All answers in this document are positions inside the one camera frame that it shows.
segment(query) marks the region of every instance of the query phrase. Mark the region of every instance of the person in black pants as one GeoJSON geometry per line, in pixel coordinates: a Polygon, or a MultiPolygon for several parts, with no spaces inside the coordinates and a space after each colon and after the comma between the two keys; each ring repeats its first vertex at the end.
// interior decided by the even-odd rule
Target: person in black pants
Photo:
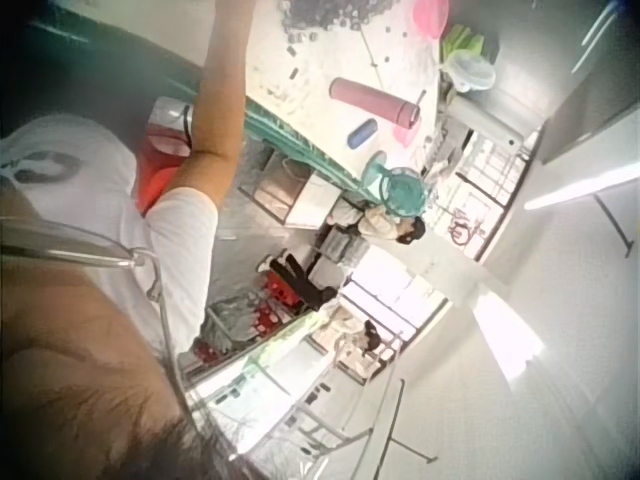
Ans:
{"type": "Polygon", "coordinates": [[[338,291],[333,287],[319,289],[311,283],[302,266],[291,254],[285,257],[285,265],[280,263],[277,258],[272,258],[269,261],[269,267],[296,292],[309,308],[316,312],[338,295],[338,291]]]}

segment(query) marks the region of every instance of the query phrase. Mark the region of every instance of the black pants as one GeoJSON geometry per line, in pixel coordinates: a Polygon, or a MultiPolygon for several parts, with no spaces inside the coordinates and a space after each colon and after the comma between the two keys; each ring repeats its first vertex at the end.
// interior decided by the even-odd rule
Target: black pants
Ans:
{"type": "Polygon", "coordinates": [[[278,276],[296,292],[309,308],[318,311],[324,304],[322,300],[322,290],[309,281],[304,269],[293,255],[287,255],[285,262],[286,266],[274,258],[269,263],[269,266],[271,270],[277,273],[278,276]]]}

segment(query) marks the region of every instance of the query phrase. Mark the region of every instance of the pink water bottle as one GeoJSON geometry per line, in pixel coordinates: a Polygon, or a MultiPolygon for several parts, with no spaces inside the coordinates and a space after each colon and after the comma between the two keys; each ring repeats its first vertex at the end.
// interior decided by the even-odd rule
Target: pink water bottle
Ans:
{"type": "Polygon", "coordinates": [[[329,95],[403,128],[413,127],[420,118],[418,105],[344,78],[336,78],[331,82],[329,95]]]}

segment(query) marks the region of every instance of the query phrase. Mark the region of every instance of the fluorescent light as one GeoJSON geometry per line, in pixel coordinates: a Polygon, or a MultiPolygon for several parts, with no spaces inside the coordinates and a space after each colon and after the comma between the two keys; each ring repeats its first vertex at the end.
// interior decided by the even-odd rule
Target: fluorescent light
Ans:
{"type": "Polygon", "coordinates": [[[491,353],[507,381],[527,368],[527,362],[544,350],[538,336],[522,318],[497,294],[482,289],[473,307],[491,353]]]}
{"type": "Polygon", "coordinates": [[[565,202],[583,195],[595,193],[603,188],[634,180],[638,177],[640,177],[640,162],[616,168],[615,170],[609,170],[597,177],[587,178],[586,180],[580,180],[579,182],[572,183],[560,190],[556,190],[555,192],[543,195],[535,200],[525,203],[524,208],[525,210],[535,210],[536,208],[546,207],[548,205],[553,205],[554,203],[565,202]]]}

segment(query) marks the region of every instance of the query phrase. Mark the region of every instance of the white table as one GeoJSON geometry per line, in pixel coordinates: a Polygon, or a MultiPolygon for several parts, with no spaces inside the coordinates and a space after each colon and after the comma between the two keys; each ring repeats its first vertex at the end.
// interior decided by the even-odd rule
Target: white table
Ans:
{"type": "MultiPolygon", "coordinates": [[[[58,4],[156,43],[196,65],[204,63],[215,15],[211,0],[58,0],[58,4]]],[[[439,48],[437,42],[421,40],[412,28],[412,6],[413,0],[402,0],[363,26],[362,33],[343,28],[309,30],[307,35],[318,33],[318,41],[293,45],[294,57],[287,52],[278,0],[259,0],[247,57],[248,95],[356,178],[378,150],[387,152],[392,166],[420,168],[422,156],[416,149],[435,126],[437,69],[432,58],[438,57],[439,48]],[[291,80],[295,68],[298,73],[291,80]],[[413,102],[426,89],[414,143],[402,147],[393,138],[393,125],[378,118],[378,134],[350,150],[348,134],[372,115],[329,98],[329,84],[336,77],[383,88],[413,102]]]]}

